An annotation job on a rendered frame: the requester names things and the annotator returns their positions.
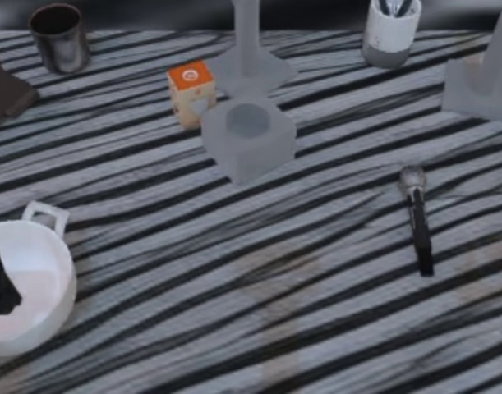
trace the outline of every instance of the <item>white pan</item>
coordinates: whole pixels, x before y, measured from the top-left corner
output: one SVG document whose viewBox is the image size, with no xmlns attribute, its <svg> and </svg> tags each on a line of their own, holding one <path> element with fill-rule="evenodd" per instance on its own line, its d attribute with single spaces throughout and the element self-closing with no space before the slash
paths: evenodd
<svg viewBox="0 0 502 394">
<path fill-rule="evenodd" d="M 34 222 L 45 213 L 54 229 Z M 76 299 L 76 273 L 62 240 L 69 213 L 30 202 L 21 220 L 0 222 L 0 256 L 22 302 L 0 316 L 0 357 L 19 355 L 52 338 L 66 322 Z"/>
</svg>

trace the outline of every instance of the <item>table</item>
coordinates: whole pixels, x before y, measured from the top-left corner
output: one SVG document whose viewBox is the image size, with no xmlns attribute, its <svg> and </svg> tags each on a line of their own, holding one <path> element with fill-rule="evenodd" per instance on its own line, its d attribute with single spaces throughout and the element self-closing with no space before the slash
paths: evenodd
<svg viewBox="0 0 502 394">
<path fill-rule="evenodd" d="M 446 61 L 489 36 L 422 32 L 396 71 L 361 40 L 264 33 L 300 71 L 270 96 L 299 148 L 237 188 L 165 79 L 230 33 L 93 32 L 92 64 L 53 76 L 26 32 L 0 31 L 3 65 L 42 95 L 0 126 L 0 220 L 32 199 L 68 210 L 79 291 L 55 339 L 0 360 L 0 392 L 502 392 L 502 123 L 440 111 Z M 405 164 L 428 176 L 431 279 Z"/>
</svg>

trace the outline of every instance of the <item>striped tabletop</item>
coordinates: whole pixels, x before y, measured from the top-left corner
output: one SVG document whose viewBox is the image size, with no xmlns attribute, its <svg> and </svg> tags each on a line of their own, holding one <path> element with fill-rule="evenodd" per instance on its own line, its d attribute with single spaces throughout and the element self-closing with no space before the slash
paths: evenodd
<svg viewBox="0 0 502 394">
<path fill-rule="evenodd" d="M 263 34 L 300 71 L 271 94 L 297 159 L 237 188 L 165 79 L 231 34 L 94 32 L 91 65 L 54 76 L 26 32 L 0 32 L 42 96 L 0 126 L 0 221 L 33 199 L 68 210 L 79 291 L 55 339 L 0 360 L 0 394 L 502 393 L 502 123 L 440 111 L 445 63 L 489 36 L 420 33 L 396 71 L 361 40 Z M 428 177 L 433 278 L 406 164 Z"/>
</svg>

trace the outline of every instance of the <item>gray cube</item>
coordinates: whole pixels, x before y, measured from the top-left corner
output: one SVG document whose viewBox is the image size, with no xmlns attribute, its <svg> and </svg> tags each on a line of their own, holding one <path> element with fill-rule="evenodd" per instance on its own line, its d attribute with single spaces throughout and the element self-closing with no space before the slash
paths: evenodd
<svg viewBox="0 0 502 394">
<path fill-rule="evenodd" d="M 220 103 L 201 118 L 203 146 L 236 185 L 294 159 L 296 127 L 262 96 Z"/>
</svg>

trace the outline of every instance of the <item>dark metal mug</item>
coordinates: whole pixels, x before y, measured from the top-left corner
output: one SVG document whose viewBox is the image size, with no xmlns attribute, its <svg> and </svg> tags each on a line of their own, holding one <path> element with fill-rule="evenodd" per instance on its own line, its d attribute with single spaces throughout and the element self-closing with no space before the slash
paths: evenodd
<svg viewBox="0 0 502 394">
<path fill-rule="evenodd" d="M 29 21 L 44 66 L 58 74 L 82 70 L 90 61 L 81 12 L 69 4 L 39 8 Z"/>
</svg>

